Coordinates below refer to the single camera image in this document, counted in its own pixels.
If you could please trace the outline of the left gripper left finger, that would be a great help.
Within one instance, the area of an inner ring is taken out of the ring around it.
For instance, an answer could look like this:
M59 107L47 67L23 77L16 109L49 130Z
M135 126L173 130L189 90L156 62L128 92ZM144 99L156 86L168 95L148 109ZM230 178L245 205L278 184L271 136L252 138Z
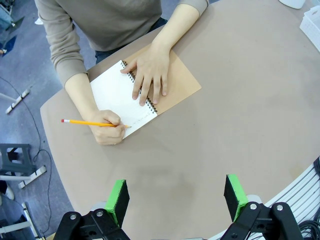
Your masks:
M122 229L130 196L125 179L117 180L102 208L86 215L65 213L54 235L55 240L129 240Z

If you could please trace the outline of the person's right hand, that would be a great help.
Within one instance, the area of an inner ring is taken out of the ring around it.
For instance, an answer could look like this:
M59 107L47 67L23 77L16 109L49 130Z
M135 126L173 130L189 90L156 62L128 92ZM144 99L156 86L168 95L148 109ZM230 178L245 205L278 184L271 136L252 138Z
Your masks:
M100 145L119 144L125 135L126 128L121 122L121 118L110 110L96 110L86 121L96 123L113 124L115 127L90 125L95 140Z

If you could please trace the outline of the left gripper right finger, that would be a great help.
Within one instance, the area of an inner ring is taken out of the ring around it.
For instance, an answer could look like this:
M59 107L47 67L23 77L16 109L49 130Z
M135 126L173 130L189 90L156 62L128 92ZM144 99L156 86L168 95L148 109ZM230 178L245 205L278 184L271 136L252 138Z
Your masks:
M302 240L300 228L290 206L276 202L271 207L249 201L238 177L228 174L224 197L232 224L222 240L247 240L251 234L262 234L266 240Z

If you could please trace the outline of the person's left hand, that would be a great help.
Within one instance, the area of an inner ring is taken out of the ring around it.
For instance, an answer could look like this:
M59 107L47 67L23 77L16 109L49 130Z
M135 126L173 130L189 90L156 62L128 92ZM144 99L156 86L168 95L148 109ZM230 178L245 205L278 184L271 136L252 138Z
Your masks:
M123 74L136 70L132 99L138 99L140 106L146 104L150 87L153 87L153 104L158 104L160 95L167 95L171 49L170 45L153 42L145 52L121 70Z

